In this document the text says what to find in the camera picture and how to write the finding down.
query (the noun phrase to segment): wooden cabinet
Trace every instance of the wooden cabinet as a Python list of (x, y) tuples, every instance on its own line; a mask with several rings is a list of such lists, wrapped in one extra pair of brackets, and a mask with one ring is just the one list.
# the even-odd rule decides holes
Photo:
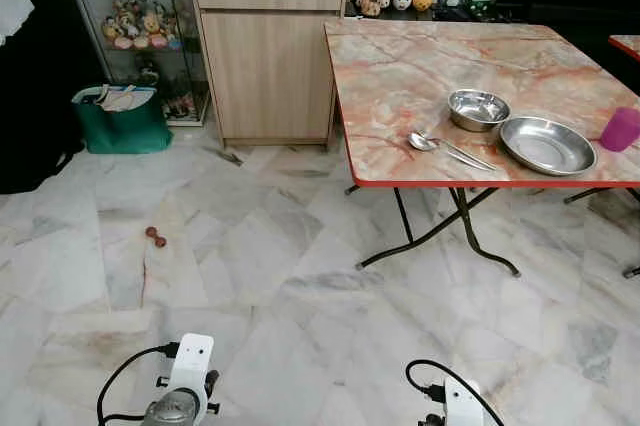
[(335, 98), (324, 22), (344, 0), (194, 0), (220, 138), (326, 143)]

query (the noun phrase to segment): marble tabletop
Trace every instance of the marble tabletop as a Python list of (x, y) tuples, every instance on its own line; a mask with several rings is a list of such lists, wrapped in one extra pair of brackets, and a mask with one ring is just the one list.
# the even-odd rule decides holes
[[(640, 99), (545, 26), (347, 18), (327, 22), (325, 30), (360, 186), (640, 185), (640, 142), (612, 153), (597, 141), (617, 107), (640, 108)], [(450, 121), (447, 98), (463, 88), (500, 96), (513, 116), (570, 126), (592, 142), (597, 165), (563, 178), (521, 166), (499, 145), (497, 131), (470, 133)], [(498, 170), (468, 167), (443, 150), (416, 151), (406, 140), (414, 129), (447, 138)]]
[(609, 42), (640, 61), (640, 35), (614, 34), (609, 36)]

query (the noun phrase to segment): stainless steel plate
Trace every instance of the stainless steel plate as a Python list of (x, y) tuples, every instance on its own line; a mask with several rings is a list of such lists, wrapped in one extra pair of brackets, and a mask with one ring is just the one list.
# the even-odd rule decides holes
[(459, 89), (449, 96), (451, 120), (468, 131), (489, 131), (509, 117), (509, 106), (495, 94)]
[(569, 176), (596, 164), (596, 152), (582, 135), (555, 121), (519, 117), (504, 122), (500, 138), (522, 164), (551, 176)]

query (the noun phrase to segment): marble floor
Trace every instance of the marble floor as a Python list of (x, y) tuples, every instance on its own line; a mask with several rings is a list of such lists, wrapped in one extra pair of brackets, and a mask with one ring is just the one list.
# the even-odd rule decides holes
[[(221, 152), (212, 131), (176, 130), (153, 155), (82, 153), (38, 191), (0, 196), (3, 424), (96, 424), (108, 375), (185, 332), (215, 338), (222, 409), (205, 424), (415, 425), (438, 411), (403, 377), (415, 358), (476, 380), (506, 424), (640, 424), (629, 195), (567, 206), (573, 191), (505, 190), (474, 209), (480, 242), (521, 279), (473, 254), (460, 224), (356, 272), (403, 231), (391, 191), (344, 196), (340, 141)], [(446, 191), (402, 193), (416, 231), (452, 210)], [(106, 411), (143, 410), (170, 366), (125, 371)]]

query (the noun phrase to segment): black cable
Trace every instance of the black cable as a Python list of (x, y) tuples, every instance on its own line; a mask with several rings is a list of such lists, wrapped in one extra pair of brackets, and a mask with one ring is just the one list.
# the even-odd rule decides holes
[(163, 346), (148, 348), (148, 349), (137, 352), (136, 354), (131, 356), (129, 359), (127, 359), (124, 363), (122, 363), (120, 367), (116, 369), (113, 372), (113, 374), (109, 377), (107, 382), (104, 383), (104, 386), (102, 387), (102, 391), (100, 391), (100, 394), (98, 395), (98, 402), (96, 404), (96, 412), (98, 414), (98, 426), (105, 426), (107, 424), (107, 421), (111, 421), (112, 419), (121, 419), (124, 421), (142, 421), (144, 419), (144, 415), (110, 414), (105, 418), (102, 412), (102, 402), (104, 401), (104, 396), (105, 394), (107, 394), (107, 390), (109, 389), (109, 386), (111, 386), (111, 383), (115, 381), (115, 379), (122, 372), (122, 370), (127, 366), (129, 366), (131, 363), (133, 363), (140, 356), (144, 356), (145, 354), (149, 354), (149, 353), (158, 352), (158, 353), (164, 353), (168, 358), (175, 358), (178, 352), (179, 346), (180, 346), (180, 343), (171, 342)]
[(493, 410), (493, 408), (491, 408), (491, 406), (489, 406), (489, 404), (484, 400), (484, 398), (482, 396), (480, 396), (475, 391), (475, 389), (473, 389), (471, 386), (469, 386), (469, 384), (467, 384), (467, 382), (464, 379), (462, 379), (460, 376), (458, 376), (452, 370), (450, 370), (446, 366), (444, 366), (444, 365), (442, 365), (442, 364), (440, 364), (440, 363), (438, 363), (436, 361), (431, 361), (430, 359), (416, 359), (414, 361), (411, 361), (409, 364), (407, 364), (407, 367), (406, 367), (406, 369), (404, 371), (405, 375), (407, 376), (407, 381), (409, 381), (409, 384), (411, 384), (411, 386), (416, 388), (418, 391), (420, 391), (421, 393), (424, 393), (424, 394), (429, 394), (429, 392), (428, 392), (429, 388), (428, 387), (420, 386), (411, 377), (411, 368), (413, 368), (414, 366), (418, 366), (418, 365), (426, 365), (426, 366), (436, 367), (436, 368), (440, 369), (441, 371), (444, 371), (445, 373), (447, 373), (449, 376), (453, 377), (456, 381), (458, 381), (461, 385), (463, 385), (467, 389), (467, 391), (469, 391), (471, 394), (473, 394), (474, 398), (476, 398), (480, 402), (482, 407), (491, 415), (491, 417), (493, 418), (493, 420), (496, 422), (496, 424), (498, 426), (504, 426), (504, 423), (498, 417), (498, 415)]

